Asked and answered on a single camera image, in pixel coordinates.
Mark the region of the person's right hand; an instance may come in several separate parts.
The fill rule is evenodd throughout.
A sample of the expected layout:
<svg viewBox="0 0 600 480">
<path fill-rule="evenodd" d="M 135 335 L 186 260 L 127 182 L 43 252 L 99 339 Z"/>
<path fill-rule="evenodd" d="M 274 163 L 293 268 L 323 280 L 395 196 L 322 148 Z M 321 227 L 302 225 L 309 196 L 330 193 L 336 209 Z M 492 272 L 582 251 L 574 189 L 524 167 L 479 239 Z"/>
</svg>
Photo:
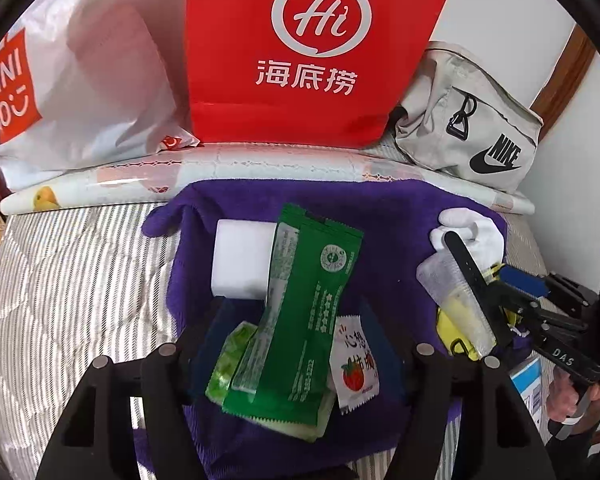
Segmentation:
<svg viewBox="0 0 600 480">
<path fill-rule="evenodd" d="M 588 388 L 590 405 L 578 423 L 581 430 L 595 425 L 600 421 L 600 385 Z M 580 394 L 574 388 L 573 382 L 567 372 L 555 366 L 553 379 L 550 382 L 550 393 L 546 399 L 548 418 L 554 422 L 564 422 L 568 417 L 576 416 Z"/>
</svg>

